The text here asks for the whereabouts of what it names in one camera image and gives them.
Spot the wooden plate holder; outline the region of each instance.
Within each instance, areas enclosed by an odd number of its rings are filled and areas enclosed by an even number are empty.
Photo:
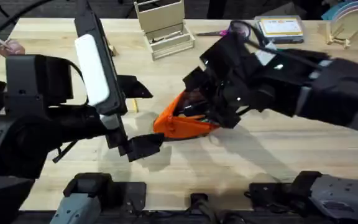
[[[183,0],[146,11],[139,11],[139,6],[157,1],[159,0],[134,3],[140,28],[143,30],[144,41],[152,59],[157,60],[193,48],[195,38],[183,21],[185,18]]]
[[[335,30],[334,33],[332,33],[331,25],[330,23],[327,23],[326,25],[326,43],[328,45],[337,43],[343,45],[344,49],[348,49],[351,46],[351,40],[358,36],[358,29],[349,37],[346,39],[338,39],[337,36],[343,32],[342,26],[339,27],[339,29]]]

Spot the cable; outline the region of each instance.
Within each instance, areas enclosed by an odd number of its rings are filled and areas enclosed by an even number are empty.
[[[64,150],[61,150],[60,148],[58,149],[58,152],[60,152],[57,157],[53,158],[52,161],[54,163],[57,163],[60,161],[60,159],[62,159],[67,153],[68,151],[70,151],[70,149],[73,148],[73,146],[77,143],[78,141],[73,141],[73,142],[70,142],[69,145],[64,149]]]
[[[77,72],[78,75],[81,77],[82,82],[83,82],[84,85],[85,85],[84,77],[82,76],[82,72],[81,72],[80,68],[78,68],[78,66],[77,66],[76,64],[74,64],[74,63],[73,63],[72,61],[70,61],[70,60],[67,60],[67,59],[66,59],[66,62],[76,70],[76,72]],[[80,105],[80,106],[85,106],[85,105],[87,105],[89,102],[90,102],[90,101],[89,101],[88,95],[87,95],[87,96],[86,96],[85,103],[83,103],[83,104]],[[59,105],[59,106],[77,106],[77,105]]]
[[[292,60],[296,60],[298,62],[301,62],[301,63],[303,63],[305,65],[309,65],[309,66],[311,66],[311,67],[313,67],[315,69],[318,69],[318,70],[324,69],[323,66],[318,65],[318,64],[316,64],[316,63],[314,63],[314,62],[312,62],[312,61],[310,61],[310,60],[308,60],[306,58],[299,57],[299,56],[293,55],[293,54],[288,53],[288,52],[283,52],[283,51],[274,50],[274,49],[268,49],[268,48],[262,46],[262,43],[264,45],[266,45],[265,43],[266,43],[267,39],[257,28],[255,28],[254,26],[250,25],[248,22],[245,22],[245,21],[235,21],[235,22],[236,23],[241,23],[241,24],[249,27],[250,29],[252,29],[252,31],[254,32],[254,34],[256,35],[256,37],[257,37],[257,39],[259,41],[259,44],[257,44],[256,42],[250,40],[249,38],[245,38],[244,39],[245,43],[247,43],[247,44],[249,44],[249,45],[251,45],[251,46],[253,46],[253,47],[255,47],[255,48],[259,49],[259,50],[263,50],[264,52],[281,55],[283,57],[290,58]]]
[[[282,51],[279,51],[279,50],[274,50],[274,49],[268,49],[266,47],[262,47],[260,46],[259,44],[251,41],[251,40],[246,40],[246,43],[253,46],[253,47],[256,47],[258,48],[259,50],[263,50],[264,52],[268,52],[268,53],[271,53],[271,54],[277,54],[277,55],[281,55],[283,57],[286,57],[286,58],[290,58],[292,60],[296,60],[298,62],[301,62],[305,65],[309,65],[317,70],[323,70],[325,69],[323,66],[321,65],[318,65],[317,63],[314,63],[306,58],[303,58],[303,57],[299,57],[299,56],[296,56],[296,55],[293,55],[293,54],[290,54],[290,53],[287,53],[287,52],[282,52]]]
[[[9,26],[10,24],[13,24],[18,18],[20,18],[21,16],[23,16],[24,14],[28,13],[29,11],[35,9],[36,7],[39,7],[45,3],[48,3],[50,1],[53,0],[39,0],[25,8],[23,8],[22,10],[20,10],[19,12],[17,12],[16,14],[14,14],[13,16],[11,16],[10,18],[8,18],[3,24],[0,25],[0,31],[2,31],[3,29],[5,29],[7,26]]]

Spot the pink object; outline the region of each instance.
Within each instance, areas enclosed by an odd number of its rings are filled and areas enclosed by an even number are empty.
[[[7,39],[5,42],[0,41],[0,54],[4,57],[14,54],[25,54],[25,49],[16,40]]]

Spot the light wood surface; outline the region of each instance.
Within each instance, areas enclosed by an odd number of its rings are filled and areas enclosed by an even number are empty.
[[[152,61],[137,20],[103,19],[104,30],[119,56],[117,72],[137,75],[154,98],[138,100],[139,113],[125,115],[130,137],[150,132],[152,122],[183,89],[182,78],[199,63],[198,57],[218,37],[197,37],[196,47]],[[186,21],[193,33],[227,28],[229,21]],[[323,21],[305,21],[306,42],[298,47],[316,50],[358,62],[358,38],[352,47],[325,44]],[[11,38],[28,54],[53,55],[77,63],[73,19],[21,19]],[[5,80],[4,59],[0,59],[0,80]],[[75,102],[85,100],[81,80],[73,73]],[[132,102],[127,102],[132,109]],[[358,132],[302,118],[287,118],[273,111],[246,114],[235,129],[219,129],[208,137],[166,142],[154,156],[128,163],[116,149],[108,149],[103,137],[80,141],[58,164],[48,157],[22,209],[53,210],[62,190],[79,172],[108,172],[116,181],[147,183],[147,209],[183,209],[192,192],[205,192],[217,206],[249,208],[242,196],[250,182],[291,181],[301,170],[358,179]]]

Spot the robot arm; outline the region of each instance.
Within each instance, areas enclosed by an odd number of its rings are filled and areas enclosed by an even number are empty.
[[[358,130],[358,63],[296,49],[262,63],[244,42],[237,33],[222,37],[200,57],[206,69],[183,79],[185,91],[208,102],[209,120],[233,128],[249,110],[271,109]]]
[[[85,82],[85,104],[65,104],[73,98],[72,62],[43,55],[12,55],[6,59],[6,93],[4,83],[0,83],[0,110],[4,106],[6,112],[0,115],[0,223],[15,219],[52,150],[58,149],[53,160],[57,162],[77,141],[103,135],[109,148],[118,147],[120,155],[127,155],[129,161],[160,150],[161,134],[128,139],[121,120],[127,112],[125,99],[152,95],[136,77],[116,75],[100,20],[87,1],[79,1],[81,4],[87,7],[76,18],[76,28],[80,38],[88,37],[88,42],[76,42],[84,71],[77,72]],[[87,51],[94,53],[88,61],[83,54]],[[62,151],[60,146],[65,142],[71,143]]]

